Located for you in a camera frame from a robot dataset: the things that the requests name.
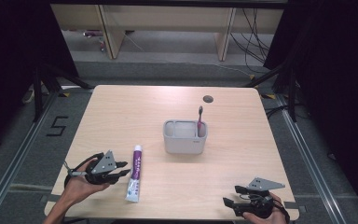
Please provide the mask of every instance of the black cable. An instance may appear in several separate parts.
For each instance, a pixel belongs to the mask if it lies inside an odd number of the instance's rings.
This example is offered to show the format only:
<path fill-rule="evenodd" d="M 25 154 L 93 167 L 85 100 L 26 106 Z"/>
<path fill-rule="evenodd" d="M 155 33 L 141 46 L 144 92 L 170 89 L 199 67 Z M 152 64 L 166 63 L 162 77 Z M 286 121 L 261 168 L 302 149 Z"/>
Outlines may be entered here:
<path fill-rule="evenodd" d="M 269 119 L 273 114 L 275 114 L 276 112 L 280 111 L 280 110 L 284 110 L 286 109 L 287 107 L 289 107 L 289 105 L 281 105 L 281 106 L 278 106 L 278 107 L 275 107 L 275 108 L 268 108 L 268 109 L 265 109 L 265 110 L 269 110 L 269 112 L 266 113 L 267 115 L 267 119 Z"/>
<path fill-rule="evenodd" d="M 252 26 L 252 24 L 250 23 L 250 21 L 249 21 L 249 19 L 248 19 L 248 16 L 246 15 L 246 12 L 245 12 L 244 9 L 242 9 L 242 12 L 243 12 L 243 15 L 245 16 L 245 19 L 246 19 L 247 22 L 248 22 L 249 28 L 250 28 L 251 31 L 252 31 L 252 32 L 251 32 L 251 37 L 252 37 L 252 35 L 255 36 L 255 39 L 256 39 L 256 41 L 257 41 L 257 43 L 258 43 L 258 47 L 259 47 L 259 49 L 260 49 L 261 54 L 262 54 L 262 55 L 266 55 L 266 53 L 262 50 L 263 47 L 262 47 L 261 45 L 264 45 L 264 46 L 265 46 L 266 48 L 268 48 L 268 49 L 269 49 L 269 47 L 268 47 L 266 44 L 264 44 L 263 41 L 261 41 L 260 38 L 258 37 L 257 22 L 256 22 L 256 20 L 257 20 L 257 9 L 254 8 L 254 25 L 253 25 L 253 26 Z"/>
<path fill-rule="evenodd" d="M 286 211 L 286 209 L 284 209 L 283 204 L 274 199 L 274 202 L 278 203 L 279 205 L 277 205 L 276 203 L 274 203 L 274 207 L 278 208 L 284 215 L 284 219 L 286 220 L 286 223 L 289 224 L 290 223 L 290 216 L 289 213 Z"/>
<path fill-rule="evenodd" d="M 234 40 L 234 42 L 237 44 L 237 46 L 243 50 L 245 53 L 250 54 L 252 57 L 254 57 L 255 59 L 257 59 L 258 61 L 260 61 L 261 63 L 264 62 L 264 60 L 260 57 L 258 57 L 256 54 L 254 54 L 253 52 L 251 52 L 250 50 L 248 50 L 246 47 L 244 47 L 235 37 L 233 34 L 231 34 L 232 39 Z"/>
<path fill-rule="evenodd" d="M 98 154 L 95 154 L 95 155 L 92 155 L 88 158 L 86 158 L 84 161 L 82 161 L 80 164 L 78 164 L 78 166 L 75 168 L 75 169 L 72 169 L 72 171 L 77 171 L 81 166 L 83 166 L 84 164 L 86 164 L 86 162 L 94 159 L 94 158 L 99 158 L 103 156 L 103 153 L 98 153 Z M 63 187 L 65 188 L 66 187 L 66 184 L 68 184 L 69 180 L 71 179 L 71 176 L 68 174 L 65 178 L 65 180 L 63 181 Z"/>
<path fill-rule="evenodd" d="M 255 47 L 259 47 L 257 44 L 251 42 L 245 35 L 243 35 L 243 33 L 241 33 L 241 35 L 242 35 L 242 37 L 243 37 L 247 42 L 250 42 L 251 45 L 253 45 L 253 46 L 255 46 Z M 261 47 L 261 48 L 264 49 L 264 50 L 269 50 L 268 47 L 266 47 L 266 48 L 265 48 L 265 47 Z"/>
<path fill-rule="evenodd" d="M 250 23 L 249 20 L 248 20 L 248 17 L 246 16 L 245 10 L 242 9 L 242 12 L 243 12 L 243 14 L 244 14 L 246 20 L 248 21 L 248 24 L 249 24 L 249 26 L 251 27 L 251 30 L 252 30 L 251 36 L 249 37 L 249 41 L 248 41 L 248 44 L 247 44 L 247 46 L 246 46 L 246 51 L 250 51 L 250 50 L 249 50 L 249 43 L 252 41 L 253 29 L 252 29 L 251 23 Z M 251 68 L 249 67 L 248 61 L 247 61 L 247 57 L 246 57 L 246 53 L 245 53 L 245 64 L 246 64 L 246 66 L 247 66 L 252 72 L 256 72 L 255 70 L 253 70 L 253 69 L 251 69 Z"/>
<path fill-rule="evenodd" d="M 297 113 L 296 113 L 296 116 L 299 117 L 299 118 L 301 118 L 301 119 L 311 119 L 310 117 L 300 116 L 300 115 L 298 115 Z"/>

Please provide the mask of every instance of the plastic container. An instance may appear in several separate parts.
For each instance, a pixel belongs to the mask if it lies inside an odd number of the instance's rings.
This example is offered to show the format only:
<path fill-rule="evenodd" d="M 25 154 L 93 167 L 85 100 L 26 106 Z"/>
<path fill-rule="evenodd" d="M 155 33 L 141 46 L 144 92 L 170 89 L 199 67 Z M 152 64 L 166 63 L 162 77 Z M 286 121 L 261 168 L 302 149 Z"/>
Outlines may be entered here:
<path fill-rule="evenodd" d="M 208 126 L 197 120 L 170 119 L 164 122 L 165 150 L 169 153 L 200 154 L 208 136 Z"/>

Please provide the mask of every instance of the finger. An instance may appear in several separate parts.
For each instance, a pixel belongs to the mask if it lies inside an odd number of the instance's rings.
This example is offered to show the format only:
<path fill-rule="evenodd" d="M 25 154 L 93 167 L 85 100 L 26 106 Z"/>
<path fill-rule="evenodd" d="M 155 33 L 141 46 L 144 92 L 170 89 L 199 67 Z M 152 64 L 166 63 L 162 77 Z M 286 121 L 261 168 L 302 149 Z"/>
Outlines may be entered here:
<path fill-rule="evenodd" d="M 261 221 L 261 218 L 260 217 L 257 217 L 255 214 L 253 213 L 247 213 L 247 212 L 244 212 L 242 214 L 242 216 L 246 219 L 246 220 L 249 220 L 253 223 L 260 223 Z"/>
<path fill-rule="evenodd" d="M 86 168 L 89 166 L 90 162 L 92 161 L 96 161 L 97 158 L 93 158 L 92 160 L 89 160 L 87 162 L 85 162 L 82 166 L 80 166 L 77 170 L 78 171 L 86 171 Z"/>
<path fill-rule="evenodd" d="M 276 201 L 278 201 L 278 202 L 280 202 L 280 203 L 282 202 L 281 198 L 278 197 L 277 195 L 275 195 L 274 193 L 270 192 L 269 195 L 271 195 L 271 197 L 272 197 L 274 200 L 276 200 Z"/>
<path fill-rule="evenodd" d="M 107 189 L 107 188 L 109 188 L 109 186 L 110 186 L 109 183 L 101 184 L 101 190 Z"/>

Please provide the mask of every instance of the wooden table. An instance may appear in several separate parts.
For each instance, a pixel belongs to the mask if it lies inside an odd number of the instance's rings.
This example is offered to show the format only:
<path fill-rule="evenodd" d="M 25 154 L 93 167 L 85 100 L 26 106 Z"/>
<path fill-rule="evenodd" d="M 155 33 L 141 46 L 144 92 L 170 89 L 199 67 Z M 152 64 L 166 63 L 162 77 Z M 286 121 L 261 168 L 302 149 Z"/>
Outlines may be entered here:
<path fill-rule="evenodd" d="M 205 103 L 203 97 L 213 97 Z M 198 119 L 208 124 L 199 155 L 169 154 L 163 123 Z M 223 204 L 238 199 L 234 186 L 247 186 L 256 176 L 283 183 L 274 189 L 294 202 L 265 111 L 255 89 L 174 86 L 98 86 L 78 127 L 66 161 L 77 166 L 87 157 L 112 149 L 116 161 L 132 164 L 135 145 L 143 146 L 140 202 L 125 200 L 130 176 L 73 206 L 68 217 L 243 220 Z M 52 194 L 60 195 L 62 167 Z M 47 214 L 53 202 L 48 202 Z M 298 210 L 288 209 L 292 220 Z"/>

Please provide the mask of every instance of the wire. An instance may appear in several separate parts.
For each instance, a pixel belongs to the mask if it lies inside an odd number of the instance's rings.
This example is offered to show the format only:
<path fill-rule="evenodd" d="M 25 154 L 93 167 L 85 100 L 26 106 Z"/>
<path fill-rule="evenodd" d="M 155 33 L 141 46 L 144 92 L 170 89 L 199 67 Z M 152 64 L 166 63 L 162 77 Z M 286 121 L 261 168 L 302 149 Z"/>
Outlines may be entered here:
<path fill-rule="evenodd" d="M 261 48 L 260 39 L 258 38 L 258 35 L 257 35 L 257 22 L 256 22 L 256 19 L 257 19 L 257 9 L 254 8 L 254 29 L 253 29 L 253 34 L 255 36 L 255 39 L 257 40 L 258 47 L 259 47 L 259 50 L 260 50 L 260 54 L 263 57 L 263 60 L 265 61 L 266 60 L 266 57 L 265 57 L 266 54 L 264 53 L 264 50 L 262 50 L 262 48 Z"/>
<path fill-rule="evenodd" d="M 310 117 L 300 116 L 300 115 L 298 115 L 297 113 L 296 113 L 296 116 L 299 117 L 299 118 L 301 118 L 301 119 L 311 119 Z"/>
<path fill-rule="evenodd" d="M 255 59 L 257 59 L 258 61 L 260 61 L 261 63 L 264 62 L 264 60 L 260 57 L 258 57 L 255 53 L 251 52 L 247 47 L 244 47 L 235 37 L 233 34 L 230 34 L 232 39 L 234 40 L 234 42 L 237 44 L 237 46 L 244 51 L 247 54 L 250 54 L 252 57 L 254 57 Z"/>
<path fill-rule="evenodd" d="M 263 41 L 260 40 L 260 38 L 258 38 L 258 32 L 257 32 L 257 9 L 254 8 L 254 25 L 252 26 L 252 24 L 250 23 L 248 16 L 246 15 L 245 9 L 242 9 L 243 15 L 245 16 L 245 19 L 248 21 L 248 25 L 251 28 L 251 34 L 253 34 L 255 36 L 255 39 L 257 40 L 258 43 L 258 47 L 261 47 L 261 45 L 263 45 L 265 48 L 269 49 L 269 47 L 263 43 Z"/>
<path fill-rule="evenodd" d="M 251 45 L 253 45 L 253 46 L 255 46 L 255 47 L 259 47 L 259 45 L 257 45 L 257 44 L 255 44 L 255 43 L 251 42 L 251 40 L 248 39 L 243 33 L 241 33 L 241 35 L 242 35 L 242 37 L 243 37 L 246 41 L 250 42 Z M 261 47 L 261 48 L 264 49 L 264 50 L 269 50 L 269 47 L 268 47 L 268 46 L 266 46 L 266 47 Z"/>
<path fill-rule="evenodd" d="M 130 42 L 132 42 L 132 44 L 133 44 L 136 48 L 140 49 L 142 52 L 145 52 L 145 50 L 142 49 L 139 45 L 137 45 L 137 44 L 135 43 L 135 41 L 133 41 L 129 36 L 127 36 L 125 33 L 123 33 L 123 35 L 124 35 L 126 38 L 128 38 L 128 39 L 130 40 Z M 249 54 L 251 54 L 254 58 L 257 58 L 257 60 L 260 61 L 261 63 L 264 62 L 263 59 L 261 59 L 261 58 L 258 57 L 256 54 L 254 54 L 254 53 L 251 52 L 250 50 L 246 49 L 243 45 L 241 45 L 240 42 L 237 41 L 232 34 L 231 34 L 231 36 L 233 37 L 234 42 L 236 42 L 236 44 L 240 47 L 240 49 L 242 49 L 242 50 L 244 50 L 244 51 L 247 51 L 247 52 L 248 52 Z M 160 61 L 165 61 L 165 62 L 168 62 L 168 63 L 173 63 L 173 62 L 170 62 L 170 61 L 167 61 L 167 60 L 160 60 Z"/>
<path fill-rule="evenodd" d="M 253 31 L 253 28 L 252 28 L 252 25 L 251 25 L 251 23 L 249 22 L 249 20 L 248 20 L 248 17 L 246 16 L 246 13 L 245 13 L 245 10 L 244 9 L 242 9 L 242 11 L 243 11 L 243 13 L 244 13 L 244 15 L 245 15 L 245 18 L 246 18 L 246 20 L 248 21 L 248 23 L 249 23 L 249 27 L 251 28 L 251 30 L 252 30 L 252 32 L 251 32 L 251 36 L 249 37 L 249 41 L 252 41 L 252 36 L 254 35 L 254 31 Z M 247 58 L 246 58 L 246 56 L 245 56 L 245 63 L 246 63 L 246 66 L 248 66 L 248 62 L 247 62 Z"/>
<path fill-rule="evenodd" d="M 126 36 L 131 42 L 133 45 L 135 45 L 135 47 L 137 47 L 138 49 L 140 49 L 141 51 L 145 52 L 144 49 L 142 49 L 141 47 L 139 47 L 139 45 L 137 45 L 135 43 L 135 41 L 133 41 L 131 38 L 129 38 L 126 34 L 124 34 L 124 36 Z M 155 61 L 155 62 L 166 62 L 166 63 L 175 63 L 175 62 L 171 62 L 171 61 L 168 61 L 168 60 L 164 60 L 164 59 L 150 59 L 152 61 Z M 251 77 L 251 75 L 245 71 L 242 71 L 240 69 L 237 69 L 237 68 L 229 68 L 229 67 L 225 67 L 223 65 L 220 65 L 220 64 L 211 64 L 213 66 L 216 66 L 216 67 L 220 67 L 220 68 L 224 68 L 224 69 L 227 69 L 227 70 L 232 70 L 232 71 L 237 71 L 237 72 L 240 72 L 240 73 L 243 73 L 245 74 L 246 76 L 248 77 Z"/>
<path fill-rule="evenodd" d="M 77 171 L 81 166 L 83 166 L 84 164 L 86 164 L 88 161 L 91 161 L 95 158 L 101 158 L 101 156 L 103 156 L 103 153 L 98 153 L 98 154 L 95 154 L 95 155 L 92 155 L 88 158 L 86 158 L 84 161 L 82 161 L 80 164 L 78 164 L 78 166 L 75 168 L 75 169 L 72 169 L 72 171 Z M 66 161 L 63 161 L 63 164 L 65 165 L 65 167 L 68 167 L 68 164 L 66 163 Z M 72 177 L 69 176 L 69 174 L 66 176 L 65 180 L 63 181 L 63 187 L 65 188 L 66 185 L 68 184 L 68 181 L 71 179 Z"/>
<path fill-rule="evenodd" d="M 273 114 L 275 114 L 276 112 L 278 112 L 280 110 L 284 110 L 287 107 L 289 107 L 289 105 L 281 105 L 281 106 L 278 106 L 278 107 L 275 107 L 275 108 L 267 108 L 267 109 L 265 109 L 265 110 L 269 110 L 269 112 L 266 113 L 267 119 L 271 118 L 271 116 Z"/>
<path fill-rule="evenodd" d="M 283 207 L 283 204 L 280 202 L 280 201 L 278 201 L 278 200 L 273 200 L 275 203 L 278 203 L 278 204 L 276 204 L 276 205 L 280 205 L 281 207 Z"/>

